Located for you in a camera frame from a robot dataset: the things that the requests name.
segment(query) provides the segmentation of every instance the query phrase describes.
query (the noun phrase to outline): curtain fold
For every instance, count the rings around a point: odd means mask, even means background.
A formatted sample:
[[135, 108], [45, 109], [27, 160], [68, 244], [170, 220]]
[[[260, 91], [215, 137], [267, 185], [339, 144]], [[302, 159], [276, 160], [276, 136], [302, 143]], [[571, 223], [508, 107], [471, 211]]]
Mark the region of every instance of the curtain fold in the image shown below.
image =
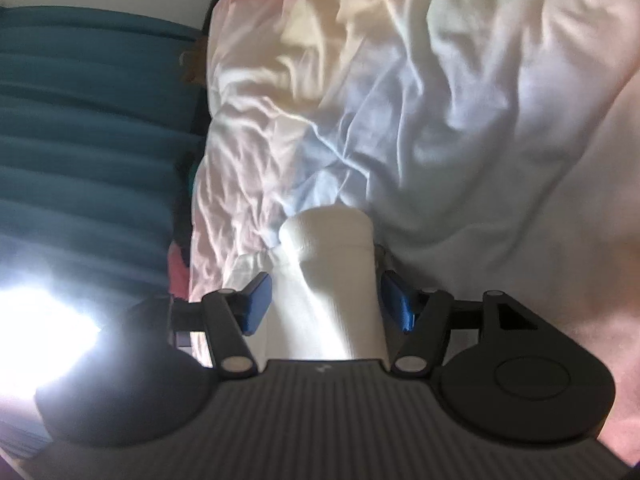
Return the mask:
[[0, 289], [44, 287], [99, 324], [166, 291], [175, 161], [199, 31], [71, 7], [0, 9]]

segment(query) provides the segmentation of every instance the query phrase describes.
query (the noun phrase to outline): bed sheet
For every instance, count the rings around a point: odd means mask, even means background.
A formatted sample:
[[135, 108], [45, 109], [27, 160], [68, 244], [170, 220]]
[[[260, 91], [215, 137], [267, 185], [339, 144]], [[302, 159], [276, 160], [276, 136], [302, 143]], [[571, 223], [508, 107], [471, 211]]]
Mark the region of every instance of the bed sheet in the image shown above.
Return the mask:
[[498, 288], [602, 359], [640, 460], [640, 0], [221, 0], [191, 299], [313, 206], [415, 285]]

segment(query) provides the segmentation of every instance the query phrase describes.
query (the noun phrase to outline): bright light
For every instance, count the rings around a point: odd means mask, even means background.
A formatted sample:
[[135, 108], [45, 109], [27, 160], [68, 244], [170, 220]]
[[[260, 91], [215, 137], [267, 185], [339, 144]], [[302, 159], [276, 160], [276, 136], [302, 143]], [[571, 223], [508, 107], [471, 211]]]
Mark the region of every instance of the bright light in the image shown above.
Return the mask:
[[100, 331], [46, 291], [0, 290], [0, 396], [33, 397], [91, 348]]

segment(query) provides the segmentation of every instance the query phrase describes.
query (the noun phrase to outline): teal curtain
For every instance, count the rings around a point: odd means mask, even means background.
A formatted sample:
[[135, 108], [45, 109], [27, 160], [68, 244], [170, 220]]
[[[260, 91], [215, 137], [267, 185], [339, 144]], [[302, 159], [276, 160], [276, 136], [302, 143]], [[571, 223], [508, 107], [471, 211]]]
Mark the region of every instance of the teal curtain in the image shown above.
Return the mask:
[[166, 291], [175, 161], [200, 35], [141, 16], [0, 8], [0, 289], [38, 286], [104, 323]]

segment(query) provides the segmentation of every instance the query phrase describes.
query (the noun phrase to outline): brown object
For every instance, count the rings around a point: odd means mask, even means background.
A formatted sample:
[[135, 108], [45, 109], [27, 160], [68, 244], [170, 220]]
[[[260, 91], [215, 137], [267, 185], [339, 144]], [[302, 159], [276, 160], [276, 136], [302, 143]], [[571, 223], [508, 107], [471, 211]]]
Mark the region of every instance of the brown object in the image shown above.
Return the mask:
[[207, 87], [207, 37], [196, 40], [191, 50], [180, 55], [180, 65], [185, 68], [182, 80], [185, 83]]

